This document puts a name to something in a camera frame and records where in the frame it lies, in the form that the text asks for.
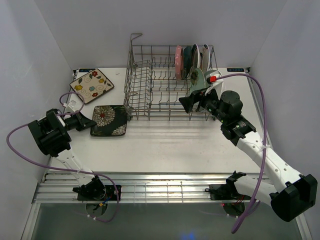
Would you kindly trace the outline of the mint green flower plate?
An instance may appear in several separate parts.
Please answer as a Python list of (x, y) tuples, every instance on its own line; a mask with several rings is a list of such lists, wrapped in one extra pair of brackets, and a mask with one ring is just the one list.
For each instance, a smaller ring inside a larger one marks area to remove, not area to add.
[(194, 91), (205, 89), (205, 77), (204, 73), (200, 68), (191, 68), (191, 74), (190, 74), (190, 88), (189, 88), (189, 94), (191, 95)]

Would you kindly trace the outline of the dark square floral plate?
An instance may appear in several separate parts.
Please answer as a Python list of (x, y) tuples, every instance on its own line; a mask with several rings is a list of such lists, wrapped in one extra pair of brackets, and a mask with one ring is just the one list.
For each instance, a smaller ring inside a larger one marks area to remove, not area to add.
[(90, 128), (92, 137), (119, 137), (126, 134), (128, 113), (124, 105), (98, 105), (94, 107)]

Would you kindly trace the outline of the white oval plate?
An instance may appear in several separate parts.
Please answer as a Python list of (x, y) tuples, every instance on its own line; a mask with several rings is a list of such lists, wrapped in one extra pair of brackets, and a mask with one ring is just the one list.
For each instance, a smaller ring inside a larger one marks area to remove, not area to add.
[(212, 92), (212, 90), (215, 90), (218, 97), (221, 96), (221, 94), (225, 90), (224, 80), (218, 79), (221, 77), (222, 77), (222, 74), (219, 70), (208, 70), (207, 72), (204, 73), (205, 87), (206, 87), (205, 95), (208, 95)]

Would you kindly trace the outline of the dark teal square plate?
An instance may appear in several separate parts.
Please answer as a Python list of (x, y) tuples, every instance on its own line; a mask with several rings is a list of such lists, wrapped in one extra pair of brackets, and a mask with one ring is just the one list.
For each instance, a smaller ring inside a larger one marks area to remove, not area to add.
[(192, 47), (188, 45), (183, 50), (183, 72), (182, 79), (186, 79), (192, 67)]

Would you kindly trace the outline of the pink polka dot plate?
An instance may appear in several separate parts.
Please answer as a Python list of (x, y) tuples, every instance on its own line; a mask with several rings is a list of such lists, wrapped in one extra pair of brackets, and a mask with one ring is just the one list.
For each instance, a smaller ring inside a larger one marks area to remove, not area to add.
[(180, 45), (176, 46), (175, 57), (174, 57), (174, 66), (175, 66), (175, 77), (177, 80), (181, 80), (183, 77), (184, 70), (184, 53), (183, 48)]

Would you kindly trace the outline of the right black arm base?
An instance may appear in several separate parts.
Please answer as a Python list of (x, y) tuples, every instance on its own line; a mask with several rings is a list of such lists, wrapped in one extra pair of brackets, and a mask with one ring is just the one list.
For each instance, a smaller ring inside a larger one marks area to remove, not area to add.
[(204, 191), (210, 194), (211, 200), (250, 200), (249, 195), (239, 194), (235, 187), (235, 182), (247, 174), (234, 171), (224, 184), (210, 184)]

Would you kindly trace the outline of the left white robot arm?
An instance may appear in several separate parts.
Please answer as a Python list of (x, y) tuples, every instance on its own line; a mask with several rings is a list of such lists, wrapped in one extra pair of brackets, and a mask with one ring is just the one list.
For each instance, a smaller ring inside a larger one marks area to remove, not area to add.
[(64, 118), (60, 110), (53, 108), (46, 112), (45, 117), (34, 120), (27, 126), (40, 151), (61, 162), (77, 180), (78, 187), (73, 191), (90, 200), (101, 200), (106, 195), (106, 187), (79, 160), (71, 147), (72, 139), (68, 134), (73, 129), (81, 132), (95, 125), (95, 121), (80, 112)]

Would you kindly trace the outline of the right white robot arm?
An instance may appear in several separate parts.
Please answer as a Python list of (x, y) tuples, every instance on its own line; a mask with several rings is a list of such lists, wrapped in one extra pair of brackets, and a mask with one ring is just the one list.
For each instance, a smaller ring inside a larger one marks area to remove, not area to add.
[(215, 196), (237, 199), (255, 196), (269, 206), (285, 222), (290, 222), (316, 203), (318, 182), (311, 174), (303, 175), (289, 166), (273, 149), (264, 146), (256, 128), (242, 116), (243, 103), (237, 92), (227, 90), (221, 96), (215, 90), (205, 94), (203, 89), (179, 98), (184, 110), (190, 113), (194, 104), (208, 111), (221, 122), (225, 138), (247, 154), (267, 175), (270, 184), (260, 183), (243, 172), (234, 171), (219, 188), (208, 188)]

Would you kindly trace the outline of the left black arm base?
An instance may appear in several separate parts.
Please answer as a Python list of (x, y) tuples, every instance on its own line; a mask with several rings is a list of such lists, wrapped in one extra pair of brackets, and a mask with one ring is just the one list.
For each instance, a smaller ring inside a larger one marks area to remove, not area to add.
[(95, 175), (87, 184), (74, 187), (73, 192), (77, 193), (78, 201), (105, 201), (110, 199), (116, 201), (116, 188), (113, 184), (104, 185), (101, 179)]

